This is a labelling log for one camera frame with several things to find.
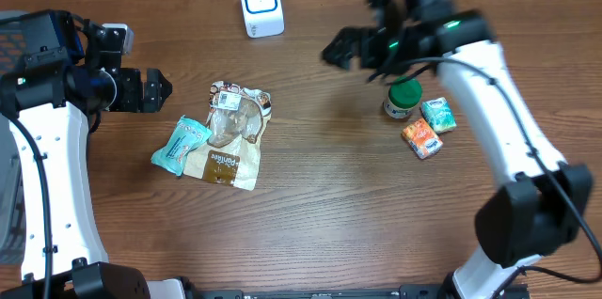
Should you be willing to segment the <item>mint green wipes pack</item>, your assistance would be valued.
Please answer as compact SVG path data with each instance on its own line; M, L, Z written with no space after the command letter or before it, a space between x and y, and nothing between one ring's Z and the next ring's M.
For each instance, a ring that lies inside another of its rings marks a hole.
M212 131L200 122L182 116L167 144L153 153L151 162L180 177L183 174L187 155L205 143Z

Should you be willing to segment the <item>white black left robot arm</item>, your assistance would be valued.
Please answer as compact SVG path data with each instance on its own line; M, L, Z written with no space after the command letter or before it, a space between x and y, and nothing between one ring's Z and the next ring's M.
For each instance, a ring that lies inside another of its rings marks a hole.
M96 227L87 142L102 112L155 113L172 91L157 69L125 68L126 24L96 24L65 10L6 11L1 112L19 151L25 209L20 286L7 298L183 298L186 277L148 281L109 261Z

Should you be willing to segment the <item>clear bag bread package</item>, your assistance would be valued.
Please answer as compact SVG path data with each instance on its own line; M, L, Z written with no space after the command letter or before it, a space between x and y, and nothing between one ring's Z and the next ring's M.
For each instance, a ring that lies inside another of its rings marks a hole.
M210 87L206 127L212 134L187 155L183 173L252 191L261 163L261 138L272 117L271 95L217 81Z

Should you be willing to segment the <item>teal tissue pack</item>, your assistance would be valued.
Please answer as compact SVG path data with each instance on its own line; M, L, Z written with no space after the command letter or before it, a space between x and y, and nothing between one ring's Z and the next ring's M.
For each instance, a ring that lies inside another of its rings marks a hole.
M454 114L445 97L423 102L420 111L437 134L450 132L457 127Z

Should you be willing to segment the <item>green lid clear jar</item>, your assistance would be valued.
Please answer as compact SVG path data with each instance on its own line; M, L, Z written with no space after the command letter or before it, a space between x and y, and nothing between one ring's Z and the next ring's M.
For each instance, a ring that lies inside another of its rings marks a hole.
M383 101L385 113L391 118L407 118L420 103L421 97L422 87L418 80L412 79L401 83L399 78L388 88Z

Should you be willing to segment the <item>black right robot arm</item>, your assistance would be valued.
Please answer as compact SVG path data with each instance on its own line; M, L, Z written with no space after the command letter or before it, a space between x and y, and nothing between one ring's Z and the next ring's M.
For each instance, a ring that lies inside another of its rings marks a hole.
M403 298L525 298L515 279L588 233L583 213L594 185L547 140L517 90L495 33L479 10L453 0L367 0L373 27L346 26L323 49L348 69L357 58L396 87L432 70L464 110L495 178L475 217L478 247L440 285L403 285Z

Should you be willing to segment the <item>orange tissue pack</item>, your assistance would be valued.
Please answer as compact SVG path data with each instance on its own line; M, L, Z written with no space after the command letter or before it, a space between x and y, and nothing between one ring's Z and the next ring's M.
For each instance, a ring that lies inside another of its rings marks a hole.
M426 159L436 154L443 146L442 140L424 118L406 126L402 130L402 137L420 159Z

